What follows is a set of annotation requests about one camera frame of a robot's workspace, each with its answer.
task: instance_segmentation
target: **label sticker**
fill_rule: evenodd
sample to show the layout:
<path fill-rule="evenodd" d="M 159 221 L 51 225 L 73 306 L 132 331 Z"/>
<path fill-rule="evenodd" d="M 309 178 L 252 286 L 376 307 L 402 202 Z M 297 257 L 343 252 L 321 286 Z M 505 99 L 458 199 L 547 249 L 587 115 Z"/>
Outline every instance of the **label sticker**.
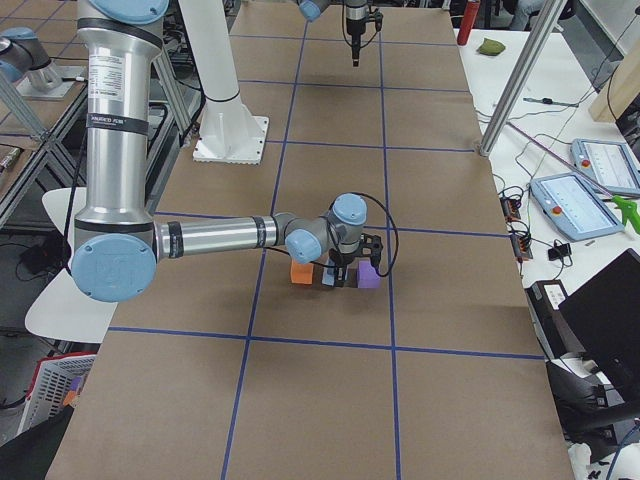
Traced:
<path fill-rule="evenodd" d="M 565 296 L 560 285 L 545 285 L 544 290 L 547 292 L 547 297 L 553 309 L 559 310 L 560 304 L 565 301 Z"/>
<path fill-rule="evenodd" d="M 124 58 L 89 55 L 89 98 L 124 100 Z"/>

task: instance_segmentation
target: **orange block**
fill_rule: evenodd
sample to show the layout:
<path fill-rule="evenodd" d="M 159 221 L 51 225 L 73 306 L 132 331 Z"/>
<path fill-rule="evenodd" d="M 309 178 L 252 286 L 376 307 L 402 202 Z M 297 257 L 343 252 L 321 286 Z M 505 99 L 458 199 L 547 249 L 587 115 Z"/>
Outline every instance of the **orange block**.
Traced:
<path fill-rule="evenodd" d="M 313 283 L 313 264 L 301 264 L 291 260 L 291 283 L 311 285 Z"/>

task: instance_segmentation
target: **wooden block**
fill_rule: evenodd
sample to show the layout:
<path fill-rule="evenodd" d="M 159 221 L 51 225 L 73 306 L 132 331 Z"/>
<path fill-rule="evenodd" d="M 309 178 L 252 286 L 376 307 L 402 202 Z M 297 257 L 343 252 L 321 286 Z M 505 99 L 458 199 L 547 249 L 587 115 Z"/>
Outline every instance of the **wooden block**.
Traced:
<path fill-rule="evenodd" d="M 313 283 L 313 264 L 305 265 L 291 260 L 291 283 L 311 285 Z"/>
<path fill-rule="evenodd" d="M 604 84 L 589 107 L 591 118 L 596 122 L 615 122 L 638 93 L 640 93 L 640 40 Z"/>

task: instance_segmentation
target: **purple block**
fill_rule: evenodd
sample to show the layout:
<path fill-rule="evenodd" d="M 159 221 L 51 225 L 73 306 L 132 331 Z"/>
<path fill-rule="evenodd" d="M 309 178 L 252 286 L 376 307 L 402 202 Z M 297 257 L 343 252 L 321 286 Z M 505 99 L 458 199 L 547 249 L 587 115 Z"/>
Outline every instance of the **purple block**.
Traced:
<path fill-rule="evenodd" d="M 380 277 L 369 260 L 358 262 L 358 288 L 380 288 Z"/>

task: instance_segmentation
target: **green object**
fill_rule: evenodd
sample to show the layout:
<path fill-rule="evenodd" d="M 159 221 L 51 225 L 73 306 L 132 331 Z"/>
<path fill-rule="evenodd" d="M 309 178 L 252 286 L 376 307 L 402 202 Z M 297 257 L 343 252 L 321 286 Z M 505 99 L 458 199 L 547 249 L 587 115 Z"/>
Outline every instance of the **green object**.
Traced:
<path fill-rule="evenodd" d="M 633 200 L 625 200 L 620 195 L 614 195 L 611 201 L 622 212 L 622 224 L 630 222 L 636 233 L 640 233 L 640 215 L 638 215 L 638 205 Z"/>
<path fill-rule="evenodd" d="M 504 44 L 498 42 L 497 40 L 485 38 L 484 42 L 482 42 L 482 45 L 478 47 L 478 53 L 495 57 L 496 55 L 500 55 L 505 48 L 507 47 L 505 47 Z"/>

